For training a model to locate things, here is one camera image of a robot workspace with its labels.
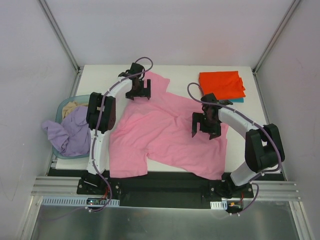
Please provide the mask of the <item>pink t shirt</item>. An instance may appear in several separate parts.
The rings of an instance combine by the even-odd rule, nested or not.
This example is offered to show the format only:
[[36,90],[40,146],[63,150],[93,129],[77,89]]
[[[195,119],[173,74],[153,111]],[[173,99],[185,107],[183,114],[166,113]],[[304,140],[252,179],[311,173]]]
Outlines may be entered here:
[[192,136],[192,114],[202,105],[167,91],[170,80],[148,72],[151,98],[129,101],[109,137],[109,172],[112,178],[148,173],[147,160],[181,168],[209,180],[221,180],[225,171],[228,125],[210,139],[198,131]]

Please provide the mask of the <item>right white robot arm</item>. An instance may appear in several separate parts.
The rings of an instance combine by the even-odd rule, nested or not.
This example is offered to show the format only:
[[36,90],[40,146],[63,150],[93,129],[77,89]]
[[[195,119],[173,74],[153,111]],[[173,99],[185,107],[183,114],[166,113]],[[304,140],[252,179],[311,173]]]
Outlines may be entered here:
[[191,135],[198,131],[209,134],[209,139],[222,135],[222,124],[227,124],[245,141],[244,163],[234,170],[225,184],[225,192],[230,197],[237,197],[243,191],[243,185],[254,181],[259,176],[270,173],[271,168],[281,168],[285,159],[284,149],[278,127],[271,123],[260,125],[231,107],[229,100],[217,100],[210,93],[200,100],[202,113],[192,114]]

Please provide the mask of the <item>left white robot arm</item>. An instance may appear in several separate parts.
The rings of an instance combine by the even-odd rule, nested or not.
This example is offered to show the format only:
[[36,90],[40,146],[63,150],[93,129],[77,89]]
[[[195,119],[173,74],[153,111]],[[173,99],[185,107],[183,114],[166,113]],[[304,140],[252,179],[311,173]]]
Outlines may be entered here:
[[151,80],[145,79],[146,69],[135,61],[130,68],[121,72],[115,83],[104,94],[92,92],[86,114],[90,130],[89,162],[86,171],[90,176],[98,177],[106,170],[109,158],[109,141],[112,130],[116,127],[119,102],[126,106],[128,100],[151,98]]

